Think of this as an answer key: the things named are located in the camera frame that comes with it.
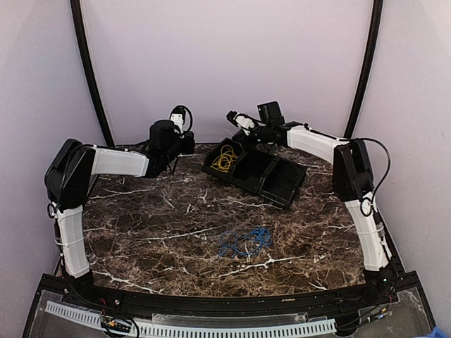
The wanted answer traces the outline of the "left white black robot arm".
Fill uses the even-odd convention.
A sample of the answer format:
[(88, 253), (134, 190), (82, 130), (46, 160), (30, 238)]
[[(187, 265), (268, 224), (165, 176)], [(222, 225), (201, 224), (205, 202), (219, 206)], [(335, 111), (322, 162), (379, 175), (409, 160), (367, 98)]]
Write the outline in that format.
[(55, 223), (55, 241), (66, 277), (78, 280), (71, 294), (84, 307), (99, 302), (99, 290), (88, 281), (92, 275), (85, 251), (83, 216), (100, 177), (154, 179), (174, 173), (178, 157), (193, 154), (194, 132), (174, 119), (158, 120), (149, 138), (130, 148), (84, 144), (67, 139), (44, 175), (49, 203), (47, 215)]

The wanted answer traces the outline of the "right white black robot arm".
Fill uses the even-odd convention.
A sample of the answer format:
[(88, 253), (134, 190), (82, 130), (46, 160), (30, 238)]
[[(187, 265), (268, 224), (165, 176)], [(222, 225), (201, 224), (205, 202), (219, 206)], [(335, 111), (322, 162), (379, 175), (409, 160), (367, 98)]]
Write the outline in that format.
[(306, 123), (286, 122), (278, 102), (257, 107), (259, 118), (228, 112), (226, 118), (239, 128), (239, 141), (247, 144), (277, 144), (303, 151), (331, 164), (333, 193), (352, 216), (364, 257), (366, 275), (384, 273), (392, 253), (376, 203), (375, 183), (365, 138), (340, 138), (310, 128)]

